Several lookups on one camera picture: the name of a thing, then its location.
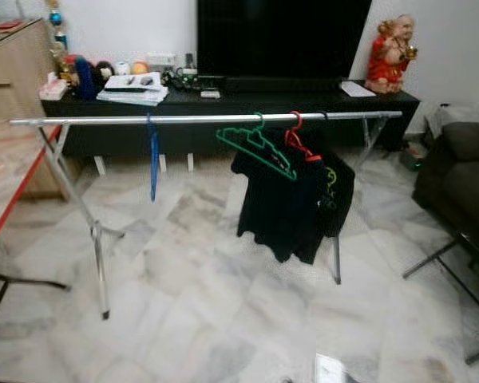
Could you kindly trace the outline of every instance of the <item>dark sofa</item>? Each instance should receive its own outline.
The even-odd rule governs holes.
[[[413,198],[479,248],[479,123],[444,127],[418,174]]]

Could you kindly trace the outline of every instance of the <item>clothes drying rack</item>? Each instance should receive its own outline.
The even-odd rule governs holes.
[[[385,112],[352,112],[352,113],[302,113],[303,120],[362,120],[362,128],[364,135],[365,148],[358,158],[355,171],[359,170],[362,163],[369,156],[376,140],[384,129],[386,122],[390,118],[397,118],[402,116],[399,111],[385,111]],[[94,218],[85,204],[85,201],[78,194],[73,181],[68,177],[64,159],[61,156],[64,148],[65,140],[67,138],[69,129],[72,125],[170,125],[170,124],[232,124],[232,123],[259,123],[262,120],[266,122],[296,122],[298,117],[295,114],[251,114],[251,115],[225,115],[225,116],[110,116],[110,117],[57,117],[57,118],[33,118],[11,120],[11,125],[27,125],[37,129],[38,135],[42,140],[42,144],[46,150],[48,161],[53,167],[58,179],[65,186],[70,197],[77,203],[81,213],[83,214],[90,229],[90,236],[94,245],[94,253],[97,264],[97,278],[99,286],[99,297],[101,306],[101,316],[103,320],[109,318],[110,307],[108,290],[106,286],[105,277],[105,259],[103,257],[103,247],[101,245],[101,237],[103,233],[121,238],[125,235],[123,231],[113,230],[103,226],[101,222]],[[370,127],[368,120],[375,120],[374,126]],[[61,125],[61,134],[58,142],[52,145],[45,131],[43,129],[46,125]],[[335,253],[335,282],[341,283],[340,263],[339,263],[339,242],[338,237],[334,237],[334,253]]]

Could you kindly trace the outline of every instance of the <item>red statue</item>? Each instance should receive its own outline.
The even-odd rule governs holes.
[[[376,93],[396,93],[402,89],[402,75],[417,49],[409,44],[414,35],[414,20],[403,14],[382,22],[374,40],[365,86]]]

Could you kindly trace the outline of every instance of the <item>sofa cushion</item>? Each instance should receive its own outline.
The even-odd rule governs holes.
[[[459,160],[479,161],[479,123],[448,124],[444,127],[444,136]]]
[[[455,164],[443,186],[450,198],[479,223],[479,162]]]

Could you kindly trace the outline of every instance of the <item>wooden cabinet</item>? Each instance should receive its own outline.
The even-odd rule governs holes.
[[[47,26],[42,19],[0,41],[0,122],[45,116],[38,90],[46,83],[48,73],[55,70],[49,47]],[[81,167],[70,164],[75,177]],[[66,193],[49,165],[43,163],[30,181],[25,195],[53,197],[65,196]]]

